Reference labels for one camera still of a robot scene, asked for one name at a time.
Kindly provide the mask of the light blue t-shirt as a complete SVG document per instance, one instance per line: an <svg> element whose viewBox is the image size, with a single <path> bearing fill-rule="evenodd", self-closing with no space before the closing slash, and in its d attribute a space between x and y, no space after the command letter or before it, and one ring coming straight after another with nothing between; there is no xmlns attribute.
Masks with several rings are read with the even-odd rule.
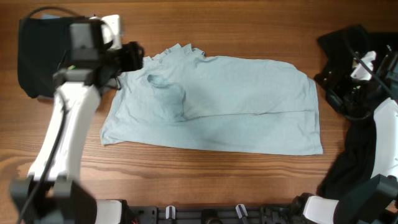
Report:
<svg viewBox="0 0 398 224"><path fill-rule="evenodd" d="M174 45L120 76L104 145L307 156L323 152L316 84L276 60L207 57Z"/></svg>

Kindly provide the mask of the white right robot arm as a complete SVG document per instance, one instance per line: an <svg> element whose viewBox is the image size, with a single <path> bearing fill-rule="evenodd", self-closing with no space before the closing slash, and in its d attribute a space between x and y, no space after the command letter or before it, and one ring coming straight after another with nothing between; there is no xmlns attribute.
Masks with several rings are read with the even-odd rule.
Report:
<svg viewBox="0 0 398 224"><path fill-rule="evenodd" d="M303 205L312 223L397 223L387 212L397 201L397 97L370 91L377 101L363 117L350 117L346 149Z"/></svg>

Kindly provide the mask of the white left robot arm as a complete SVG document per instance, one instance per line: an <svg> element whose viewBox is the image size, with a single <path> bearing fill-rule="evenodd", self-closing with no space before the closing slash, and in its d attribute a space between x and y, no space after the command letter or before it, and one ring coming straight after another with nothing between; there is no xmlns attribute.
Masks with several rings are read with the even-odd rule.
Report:
<svg viewBox="0 0 398 224"><path fill-rule="evenodd" d="M54 107L42 148L24 180L13 180L10 195L18 223L135 223L125 200L97 200L78 182L89 125L108 82L142 68L137 42L74 48L53 73Z"/></svg>

